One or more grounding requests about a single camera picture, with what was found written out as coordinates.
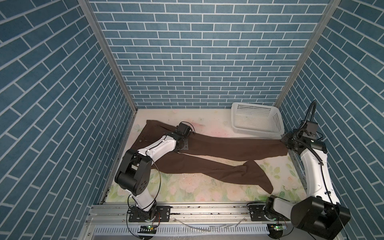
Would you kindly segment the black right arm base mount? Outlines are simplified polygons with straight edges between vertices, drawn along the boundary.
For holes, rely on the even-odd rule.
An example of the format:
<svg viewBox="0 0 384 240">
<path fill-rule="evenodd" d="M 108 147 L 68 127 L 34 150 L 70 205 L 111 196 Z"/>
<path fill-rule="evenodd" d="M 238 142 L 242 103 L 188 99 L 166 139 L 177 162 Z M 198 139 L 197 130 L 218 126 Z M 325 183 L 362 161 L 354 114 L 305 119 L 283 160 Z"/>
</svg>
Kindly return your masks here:
<svg viewBox="0 0 384 240">
<path fill-rule="evenodd" d="M 265 204 L 261 202 L 251 202 L 246 205 L 250 213 L 252 222 L 289 222 L 290 219 L 275 212 L 268 212 L 265 210 Z"/>
</svg>

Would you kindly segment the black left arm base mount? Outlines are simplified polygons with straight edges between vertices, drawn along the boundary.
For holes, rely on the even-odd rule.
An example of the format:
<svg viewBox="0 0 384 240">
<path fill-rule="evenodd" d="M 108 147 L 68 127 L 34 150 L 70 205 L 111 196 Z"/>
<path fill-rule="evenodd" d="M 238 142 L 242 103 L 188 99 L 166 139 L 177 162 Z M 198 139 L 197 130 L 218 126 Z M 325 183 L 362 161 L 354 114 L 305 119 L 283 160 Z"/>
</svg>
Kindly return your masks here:
<svg viewBox="0 0 384 240">
<path fill-rule="evenodd" d="M 130 223 L 139 222 L 169 222 L 170 206 L 152 206 L 149 211 L 144 211 L 136 206 L 132 206 L 128 211 L 128 221 Z"/>
</svg>

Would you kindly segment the brown trousers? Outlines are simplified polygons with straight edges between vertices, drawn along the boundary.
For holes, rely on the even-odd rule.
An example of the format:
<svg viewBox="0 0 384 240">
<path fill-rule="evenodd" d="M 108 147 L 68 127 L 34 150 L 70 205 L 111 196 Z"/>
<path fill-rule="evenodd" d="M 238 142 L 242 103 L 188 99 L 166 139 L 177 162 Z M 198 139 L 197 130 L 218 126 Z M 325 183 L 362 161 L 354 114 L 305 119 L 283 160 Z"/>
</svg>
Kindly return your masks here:
<svg viewBox="0 0 384 240">
<path fill-rule="evenodd" d="M 204 174 L 237 185 L 256 185 L 267 193 L 273 185 L 257 161 L 286 156 L 279 140 L 216 138 L 194 134 L 189 148 L 170 152 L 156 161 L 154 169 L 166 174 Z"/>
</svg>

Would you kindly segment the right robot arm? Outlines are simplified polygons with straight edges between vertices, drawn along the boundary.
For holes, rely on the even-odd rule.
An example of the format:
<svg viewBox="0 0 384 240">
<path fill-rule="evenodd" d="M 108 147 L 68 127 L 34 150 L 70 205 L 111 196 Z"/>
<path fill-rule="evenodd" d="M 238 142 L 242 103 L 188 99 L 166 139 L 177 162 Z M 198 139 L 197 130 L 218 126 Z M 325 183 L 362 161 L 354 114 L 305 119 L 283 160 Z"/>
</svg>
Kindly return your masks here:
<svg viewBox="0 0 384 240">
<path fill-rule="evenodd" d="M 283 135 L 281 141 L 301 157 L 307 198 L 293 204 L 270 196 L 264 207 L 265 215 L 270 219 L 287 218 L 297 229 L 325 240 L 333 240 L 344 230 L 351 219 L 351 213 L 341 205 L 332 186 L 326 144 L 293 132 Z"/>
</svg>

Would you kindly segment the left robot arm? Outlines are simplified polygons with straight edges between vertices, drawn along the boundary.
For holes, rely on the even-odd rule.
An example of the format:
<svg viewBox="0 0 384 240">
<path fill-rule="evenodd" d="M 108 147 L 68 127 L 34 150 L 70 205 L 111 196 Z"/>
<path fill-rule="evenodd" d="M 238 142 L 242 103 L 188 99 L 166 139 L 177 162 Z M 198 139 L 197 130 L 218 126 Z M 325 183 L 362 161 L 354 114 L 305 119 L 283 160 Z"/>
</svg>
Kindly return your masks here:
<svg viewBox="0 0 384 240">
<path fill-rule="evenodd" d="M 156 161 L 167 153 L 184 150 L 189 135 L 174 131 L 145 148 L 129 149 L 123 156 L 115 175 L 115 183 L 131 194 L 136 203 L 135 210 L 146 221 L 155 217 L 157 209 L 157 202 L 147 189 L 152 166 L 156 166 Z"/>
</svg>

